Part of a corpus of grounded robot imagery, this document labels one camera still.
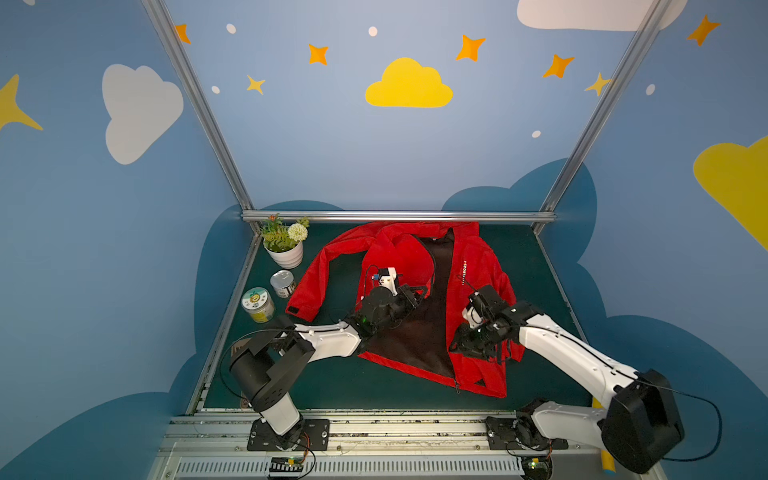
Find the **red jacket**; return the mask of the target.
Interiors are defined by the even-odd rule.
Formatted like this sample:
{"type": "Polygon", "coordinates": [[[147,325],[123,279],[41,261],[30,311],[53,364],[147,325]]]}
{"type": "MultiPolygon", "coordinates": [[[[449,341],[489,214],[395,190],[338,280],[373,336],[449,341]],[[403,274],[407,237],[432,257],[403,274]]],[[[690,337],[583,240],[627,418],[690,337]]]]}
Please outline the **red jacket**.
{"type": "Polygon", "coordinates": [[[516,295],[476,222],[374,222],[354,227],[326,244],[304,272],[286,311],[311,322],[323,306],[331,264],[340,256],[361,254],[361,275],[354,308],[374,288],[374,275],[393,268],[400,286],[425,297],[406,319],[374,335],[362,358],[403,373],[488,397],[507,395],[508,360],[519,361],[525,349],[512,340],[479,359],[453,352],[450,346],[466,321],[463,309],[471,295],[492,287],[508,304],[516,295]]]}

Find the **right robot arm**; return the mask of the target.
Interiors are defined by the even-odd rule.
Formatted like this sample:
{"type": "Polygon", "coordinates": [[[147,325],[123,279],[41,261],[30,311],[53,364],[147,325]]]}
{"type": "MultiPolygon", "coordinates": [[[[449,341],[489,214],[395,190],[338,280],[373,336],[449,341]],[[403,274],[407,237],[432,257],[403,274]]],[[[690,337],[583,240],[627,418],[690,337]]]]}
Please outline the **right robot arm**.
{"type": "Polygon", "coordinates": [[[490,360],[504,342],[513,341],[548,360],[599,403],[593,408],[535,400],[516,414],[516,444],[536,451],[554,440],[589,445],[645,474],[684,439],[670,383],[659,372],[639,372],[611,359],[530,303],[508,304],[492,286],[473,292],[462,316],[450,352],[490,360]]]}

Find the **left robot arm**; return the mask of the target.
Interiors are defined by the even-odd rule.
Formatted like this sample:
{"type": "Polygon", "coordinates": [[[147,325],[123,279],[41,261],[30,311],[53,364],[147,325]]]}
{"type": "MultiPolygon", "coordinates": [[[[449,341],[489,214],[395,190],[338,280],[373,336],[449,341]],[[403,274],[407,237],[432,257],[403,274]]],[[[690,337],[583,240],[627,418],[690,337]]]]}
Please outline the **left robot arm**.
{"type": "Polygon", "coordinates": [[[306,366],[328,358],[360,354],[371,340],[400,326],[426,298],[427,288],[373,288],[358,310],[330,325],[288,323],[262,329],[232,355],[228,371],[252,409],[284,449],[298,444],[303,416],[290,389],[306,366]]]}

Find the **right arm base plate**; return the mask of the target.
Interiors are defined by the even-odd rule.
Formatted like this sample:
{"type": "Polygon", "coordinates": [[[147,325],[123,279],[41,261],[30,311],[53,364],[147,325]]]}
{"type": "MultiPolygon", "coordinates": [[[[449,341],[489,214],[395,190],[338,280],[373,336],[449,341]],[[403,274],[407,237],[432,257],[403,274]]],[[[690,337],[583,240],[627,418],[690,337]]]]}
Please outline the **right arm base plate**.
{"type": "Polygon", "coordinates": [[[484,421],[486,437],[491,450],[526,450],[548,452],[567,450],[565,439],[544,437],[528,416],[500,418],[488,416],[484,421]]]}

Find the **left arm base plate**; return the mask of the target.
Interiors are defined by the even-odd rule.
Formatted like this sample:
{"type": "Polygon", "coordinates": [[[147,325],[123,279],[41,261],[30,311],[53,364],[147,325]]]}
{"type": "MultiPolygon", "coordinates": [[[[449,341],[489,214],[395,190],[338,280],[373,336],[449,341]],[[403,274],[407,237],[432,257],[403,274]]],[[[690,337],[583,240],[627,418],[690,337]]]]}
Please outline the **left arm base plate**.
{"type": "Polygon", "coordinates": [[[329,434],[330,422],[327,419],[301,418],[282,435],[278,435],[265,420],[256,420],[252,424],[246,449],[257,452],[304,449],[326,451],[329,434]]]}

